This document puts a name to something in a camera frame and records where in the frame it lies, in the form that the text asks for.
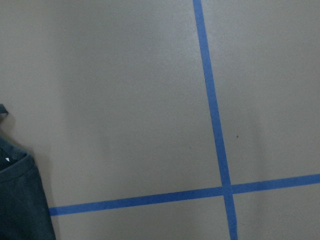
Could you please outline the black graphic t-shirt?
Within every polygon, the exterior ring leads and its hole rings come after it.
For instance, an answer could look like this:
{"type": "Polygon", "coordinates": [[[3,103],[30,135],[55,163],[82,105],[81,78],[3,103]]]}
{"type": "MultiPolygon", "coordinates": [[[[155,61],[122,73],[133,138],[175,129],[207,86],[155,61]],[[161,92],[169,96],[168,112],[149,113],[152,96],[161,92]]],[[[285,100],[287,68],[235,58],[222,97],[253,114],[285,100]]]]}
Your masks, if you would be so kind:
{"type": "Polygon", "coordinates": [[[33,157],[4,138],[0,139],[0,238],[56,239],[33,157]]]}

